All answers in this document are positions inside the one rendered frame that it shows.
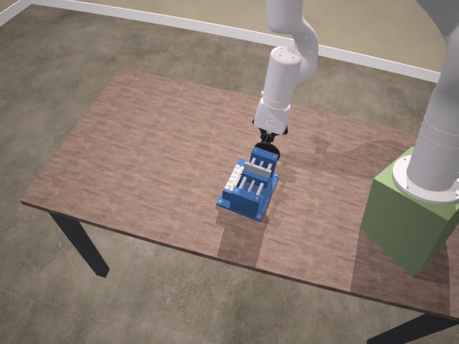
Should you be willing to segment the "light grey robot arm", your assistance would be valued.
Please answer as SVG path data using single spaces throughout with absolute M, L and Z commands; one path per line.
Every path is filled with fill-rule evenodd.
M 447 52 L 412 155 L 394 164 L 392 176 L 415 199 L 451 204 L 459 200 L 459 0 L 416 1 L 437 25 Z M 270 31 L 294 39 L 295 49 L 271 51 L 261 92 L 267 106 L 283 109 L 295 87 L 316 72 L 318 38 L 303 18 L 303 0 L 266 0 L 266 20 Z

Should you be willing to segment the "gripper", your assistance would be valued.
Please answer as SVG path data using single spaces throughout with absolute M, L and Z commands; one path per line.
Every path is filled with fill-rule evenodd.
M 267 106 L 263 102 L 263 97 L 261 98 L 259 105 L 257 107 L 257 112 L 252 123 L 260 129 L 263 142 L 267 131 L 272 132 L 270 134 L 268 142 L 271 143 L 274 141 L 275 136 L 277 135 L 287 135 L 288 127 L 287 122 L 290 115 L 290 105 L 283 109 L 275 109 Z

